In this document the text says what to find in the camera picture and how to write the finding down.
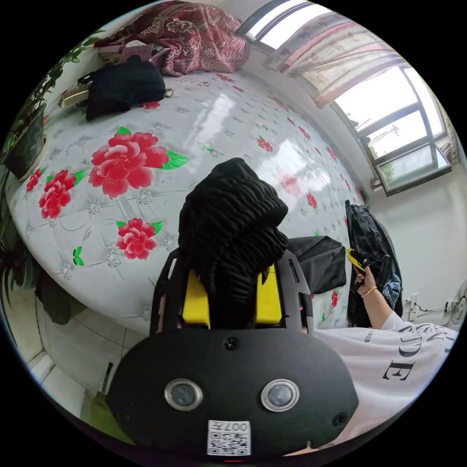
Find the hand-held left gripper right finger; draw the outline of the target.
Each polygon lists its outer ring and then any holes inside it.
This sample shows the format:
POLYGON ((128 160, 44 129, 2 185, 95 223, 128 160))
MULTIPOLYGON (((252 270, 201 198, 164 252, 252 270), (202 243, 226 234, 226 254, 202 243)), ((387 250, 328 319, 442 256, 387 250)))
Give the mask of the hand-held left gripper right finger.
POLYGON ((258 275, 255 325, 280 325, 282 309, 275 265, 258 275))

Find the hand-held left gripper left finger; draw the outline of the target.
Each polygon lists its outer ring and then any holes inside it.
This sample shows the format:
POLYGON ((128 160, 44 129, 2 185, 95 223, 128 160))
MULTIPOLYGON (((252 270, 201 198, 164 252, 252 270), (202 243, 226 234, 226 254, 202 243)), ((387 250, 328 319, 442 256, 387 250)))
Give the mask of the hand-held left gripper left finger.
POLYGON ((194 270, 188 273, 181 317, 185 326, 211 327, 208 295, 194 270))

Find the person's right hand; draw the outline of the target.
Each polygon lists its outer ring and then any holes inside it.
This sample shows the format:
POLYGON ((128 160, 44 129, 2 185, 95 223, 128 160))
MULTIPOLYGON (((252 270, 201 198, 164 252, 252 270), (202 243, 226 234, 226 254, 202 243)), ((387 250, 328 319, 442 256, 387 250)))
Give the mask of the person's right hand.
POLYGON ((360 296, 364 296, 368 293, 377 289, 376 280, 372 274, 371 268, 367 266, 364 271, 356 268, 356 279, 355 286, 357 288, 357 293, 360 296))

